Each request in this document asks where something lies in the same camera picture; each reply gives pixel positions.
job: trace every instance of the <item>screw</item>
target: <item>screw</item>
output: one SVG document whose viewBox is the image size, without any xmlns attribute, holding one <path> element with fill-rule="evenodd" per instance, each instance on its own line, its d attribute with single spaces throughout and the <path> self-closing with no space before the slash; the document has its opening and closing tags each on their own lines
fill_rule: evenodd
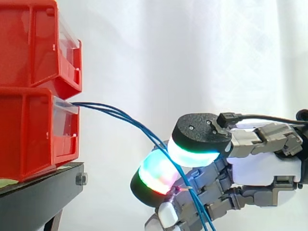
<svg viewBox="0 0 308 231">
<path fill-rule="evenodd" d="M 80 172 L 76 176 L 76 185 L 87 185 L 88 184 L 88 174 L 85 172 Z"/>
</svg>

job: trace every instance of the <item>black connector plug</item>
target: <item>black connector plug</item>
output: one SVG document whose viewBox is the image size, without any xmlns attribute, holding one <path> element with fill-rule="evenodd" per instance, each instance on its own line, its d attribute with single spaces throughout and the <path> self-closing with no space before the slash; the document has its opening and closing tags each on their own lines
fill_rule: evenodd
<svg viewBox="0 0 308 231">
<path fill-rule="evenodd" d="M 242 121 L 243 119 L 241 118 L 241 115 L 242 114 L 236 114 L 233 112 L 220 113 L 217 118 L 217 123 L 222 128 L 226 128 L 228 125 L 234 125 Z"/>
</svg>

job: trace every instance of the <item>blue cable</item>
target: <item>blue cable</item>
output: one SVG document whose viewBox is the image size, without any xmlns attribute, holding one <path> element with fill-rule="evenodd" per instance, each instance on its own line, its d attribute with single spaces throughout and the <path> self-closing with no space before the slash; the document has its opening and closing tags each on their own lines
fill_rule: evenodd
<svg viewBox="0 0 308 231">
<path fill-rule="evenodd" d="M 103 113 L 106 113 L 110 116 L 113 116 L 115 118 L 118 118 L 118 119 L 121 119 L 121 120 L 124 120 L 136 127 L 138 127 L 139 129 L 141 129 L 143 131 L 143 133 L 154 143 L 154 145 L 156 145 L 158 147 L 158 149 L 160 149 L 164 154 L 165 156 L 168 158 L 168 160 L 175 166 L 175 168 L 177 169 L 177 171 L 179 172 L 180 176 L 183 178 L 184 180 L 184 183 L 186 184 L 187 187 L 191 187 L 188 179 L 186 178 L 186 175 L 185 173 L 183 172 L 182 168 L 177 164 L 175 163 L 171 157 L 169 156 L 169 154 L 167 153 L 167 146 L 153 133 L 151 132 L 145 125 L 143 125 L 142 123 L 138 122 L 137 120 L 134 120 L 132 117 L 130 117 L 127 113 L 125 113 L 124 111 L 116 108 L 116 107 L 113 107 L 113 106 L 109 106 L 109 105 L 106 105 L 106 104 L 102 104 L 102 103 L 86 103 L 86 102 L 78 102 L 78 103 L 72 103 L 73 105 L 76 105 L 76 106 L 82 106 L 82 107 L 86 107 L 86 108 L 89 108 L 89 109 L 94 109 L 94 110 L 98 110 L 98 111 L 101 111 Z M 93 107 L 91 105 L 96 105 L 96 106 L 103 106 L 103 107 L 107 107 L 107 108 L 110 108 L 110 109 L 104 109 L 104 108 L 97 108 L 97 107 Z M 161 145 L 165 148 L 165 150 L 160 147 L 160 145 L 158 145 L 158 143 L 154 140 L 157 140 L 161 143 Z M 207 228 L 206 228 L 206 225 L 205 225 L 205 221 L 204 221 L 204 218 L 202 216 L 202 213 L 205 215 L 212 231 L 216 231 L 208 213 L 206 212 L 204 206 L 202 205 L 199 197 L 197 196 L 197 194 L 195 193 L 195 191 L 193 189 L 189 189 L 189 193 L 192 197 L 192 200 L 195 204 L 195 207 L 197 209 L 197 212 L 200 216 L 200 220 L 201 220 L 201 223 L 202 223 L 202 226 L 204 228 L 205 231 L 207 231 Z"/>
</svg>

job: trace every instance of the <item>white curtain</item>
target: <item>white curtain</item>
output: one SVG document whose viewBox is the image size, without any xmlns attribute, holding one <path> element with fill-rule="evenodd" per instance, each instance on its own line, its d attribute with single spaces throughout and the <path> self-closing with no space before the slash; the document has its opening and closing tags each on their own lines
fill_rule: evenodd
<svg viewBox="0 0 308 231">
<path fill-rule="evenodd" d="M 83 42 L 83 93 L 117 106 L 166 140 L 185 113 L 294 118 L 308 106 L 307 0 L 58 0 Z M 129 183 L 152 144 L 136 128 L 81 110 L 80 161 L 89 184 L 60 230 L 142 231 L 153 210 Z M 308 226 L 307 189 L 287 204 L 247 206 L 218 231 Z"/>
</svg>

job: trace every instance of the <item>stacked bins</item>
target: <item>stacked bins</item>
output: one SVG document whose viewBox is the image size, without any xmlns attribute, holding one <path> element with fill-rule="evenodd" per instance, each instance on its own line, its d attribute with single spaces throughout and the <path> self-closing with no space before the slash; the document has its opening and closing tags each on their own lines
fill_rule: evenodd
<svg viewBox="0 0 308 231">
<path fill-rule="evenodd" d="M 81 42 L 53 0 L 0 0 L 0 179 L 78 158 Z"/>
</svg>

